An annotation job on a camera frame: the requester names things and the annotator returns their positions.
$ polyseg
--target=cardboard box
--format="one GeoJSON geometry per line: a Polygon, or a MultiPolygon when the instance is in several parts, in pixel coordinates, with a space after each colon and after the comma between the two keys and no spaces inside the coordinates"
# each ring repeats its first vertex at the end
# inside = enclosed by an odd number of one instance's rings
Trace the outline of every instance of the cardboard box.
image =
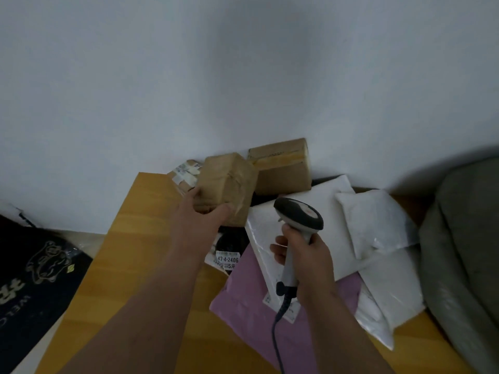
{"type": "Polygon", "coordinates": [[[201,191],[194,200],[194,209],[208,213],[230,202],[235,212],[223,225],[244,227],[257,178],[258,171],[238,153],[207,157],[198,176],[201,191]]]}
{"type": "Polygon", "coordinates": [[[167,174],[181,195],[196,186],[202,165],[195,160],[187,160],[167,174]]]}
{"type": "Polygon", "coordinates": [[[247,159],[259,171],[257,195],[291,194],[312,188],[304,138],[252,148],[247,159]]]}

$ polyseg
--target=white package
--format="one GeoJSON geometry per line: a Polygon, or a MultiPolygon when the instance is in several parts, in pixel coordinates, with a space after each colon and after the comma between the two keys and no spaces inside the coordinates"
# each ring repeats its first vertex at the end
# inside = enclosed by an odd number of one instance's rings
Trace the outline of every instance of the white package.
{"type": "Polygon", "coordinates": [[[384,190],[338,193],[355,257],[369,257],[375,249],[390,253],[419,243],[418,229],[404,209],[384,190]]]}
{"type": "Polygon", "coordinates": [[[393,350],[393,332],[365,283],[362,283],[360,288],[355,319],[367,333],[391,351],[393,350]]]}
{"type": "MultiPolygon", "coordinates": [[[[381,254],[374,254],[366,260],[355,258],[343,210],[334,196],[339,192],[354,193],[346,175],[316,185],[310,191],[287,195],[287,197],[309,204],[324,219],[324,229],[319,232],[319,235],[331,252],[336,281],[382,257],[381,254]]],[[[282,276],[283,266],[275,261],[270,245],[275,243],[276,236],[282,235],[282,223],[278,221],[279,217],[273,204],[274,201],[270,201],[249,209],[246,232],[272,301],[280,305],[284,297],[277,296],[275,287],[282,276]]]]}
{"type": "Polygon", "coordinates": [[[419,251],[408,247],[359,270],[391,330],[425,309],[418,266],[419,251]]]}

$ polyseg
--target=pink package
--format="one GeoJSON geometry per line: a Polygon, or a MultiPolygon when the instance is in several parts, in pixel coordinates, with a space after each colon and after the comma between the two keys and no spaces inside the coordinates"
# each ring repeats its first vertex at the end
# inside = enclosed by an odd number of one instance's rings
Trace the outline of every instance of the pink package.
{"type": "MultiPolygon", "coordinates": [[[[337,282],[340,297],[352,314],[357,309],[361,283],[358,273],[337,282]]],[[[271,336],[275,312],[262,302],[267,292],[253,248],[248,245],[209,309],[226,322],[245,343],[279,369],[271,336]]],[[[294,324],[284,319],[279,321],[275,328],[275,338],[287,374],[317,372],[303,307],[294,324]]]]}

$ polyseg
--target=white wall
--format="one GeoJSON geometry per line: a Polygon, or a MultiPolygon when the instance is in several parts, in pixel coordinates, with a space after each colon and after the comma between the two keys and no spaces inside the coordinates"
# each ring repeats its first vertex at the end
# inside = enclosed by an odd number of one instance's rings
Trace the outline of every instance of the white wall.
{"type": "Polygon", "coordinates": [[[138,171],[305,136],[424,191],[498,153],[499,0],[0,0],[0,198],[106,232],[138,171]]]}

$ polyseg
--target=person's right hand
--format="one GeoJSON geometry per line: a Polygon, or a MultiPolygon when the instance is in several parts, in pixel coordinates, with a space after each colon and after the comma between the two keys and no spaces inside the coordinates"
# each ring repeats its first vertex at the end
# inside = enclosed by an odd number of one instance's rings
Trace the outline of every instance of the person's right hand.
{"type": "Polygon", "coordinates": [[[277,244],[271,244],[271,251],[275,260],[284,265],[286,251],[292,250],[300,303],[306,307],[325,294],[336,295],[333,260],[320,236],[314,233],[308,245],[302,235],[287,224],[283,225],[283,235],[275,238],[277,244]]]}

